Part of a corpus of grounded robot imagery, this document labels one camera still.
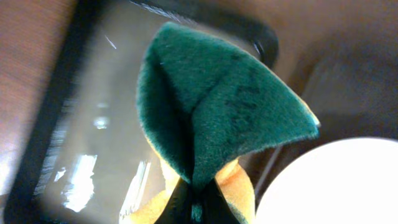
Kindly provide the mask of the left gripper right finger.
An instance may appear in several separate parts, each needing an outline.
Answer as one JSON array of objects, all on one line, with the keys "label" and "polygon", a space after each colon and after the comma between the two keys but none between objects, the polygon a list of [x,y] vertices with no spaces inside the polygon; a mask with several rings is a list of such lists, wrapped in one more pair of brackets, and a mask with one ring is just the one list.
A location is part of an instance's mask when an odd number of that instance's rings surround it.
[{"label": "left gripper right finger", "polygon": [[223,196],[216,179],[212,179],[200,194],[204,224],[239,224]]}]

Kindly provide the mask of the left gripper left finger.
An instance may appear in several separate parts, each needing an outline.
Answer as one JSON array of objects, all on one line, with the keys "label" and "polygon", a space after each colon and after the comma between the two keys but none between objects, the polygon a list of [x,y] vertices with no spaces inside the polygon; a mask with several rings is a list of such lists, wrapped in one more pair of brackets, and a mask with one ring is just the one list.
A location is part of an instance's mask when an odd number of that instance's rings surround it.
[{"label": "left gripper left finger", "polygon": [[192,188],[180,178],[155,224],[191,224],[192,202]]}]

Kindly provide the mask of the green and yellow sponge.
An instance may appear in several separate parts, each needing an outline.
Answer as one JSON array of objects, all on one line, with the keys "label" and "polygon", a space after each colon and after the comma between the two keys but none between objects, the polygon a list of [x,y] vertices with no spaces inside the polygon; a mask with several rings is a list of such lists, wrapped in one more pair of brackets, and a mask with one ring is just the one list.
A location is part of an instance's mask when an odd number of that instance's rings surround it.
[{"label": "green and yellow sponge", "polygon": [[193,192],[191,223],[203,221],[200,194],[212,179],[239,223],[252,223],[254,187],[239,158],[319,134],[314,113],[267,66],[225,40],[173,22],[146,50],[137,114],[165,188],[128,223],[155,223],[180,178]]}]

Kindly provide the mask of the pale pink plate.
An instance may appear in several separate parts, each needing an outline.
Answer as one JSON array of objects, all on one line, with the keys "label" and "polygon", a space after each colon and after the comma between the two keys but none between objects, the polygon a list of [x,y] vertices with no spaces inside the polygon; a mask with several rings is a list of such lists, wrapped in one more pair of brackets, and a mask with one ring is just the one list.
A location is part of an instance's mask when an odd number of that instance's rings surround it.
[{"label": "pale pink plate", "polygon": [[271,182],[260,224],[397,224],[397,141],[351,138],[305,153]]}]

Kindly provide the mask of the small black water tray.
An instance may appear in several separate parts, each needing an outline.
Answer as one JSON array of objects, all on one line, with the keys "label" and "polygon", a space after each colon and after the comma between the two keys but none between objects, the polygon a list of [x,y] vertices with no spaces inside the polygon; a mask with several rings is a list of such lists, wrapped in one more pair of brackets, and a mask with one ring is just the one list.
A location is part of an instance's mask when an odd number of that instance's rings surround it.
[{"label": "small black water tray", "polygon": [[268,66],[279,51],[269,26],[203,1],[79,1],[3,223],[127,223],[164,189],[139,124],[136,86],[166,22],[225,40]]}]

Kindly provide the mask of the large brown serving tray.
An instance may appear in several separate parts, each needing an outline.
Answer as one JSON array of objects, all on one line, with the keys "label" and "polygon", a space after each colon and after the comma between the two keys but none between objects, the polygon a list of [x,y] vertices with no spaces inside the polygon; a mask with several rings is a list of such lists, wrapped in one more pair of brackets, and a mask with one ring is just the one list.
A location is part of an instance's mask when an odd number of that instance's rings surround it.
[{"label": "large brown serving tray", "polygon": [[258,205],[294,160],[324,144],[358,137],[397,139],[397,62],[324,60],[309,75],[302,98],[320,121],[319,137],[241,158]]}]

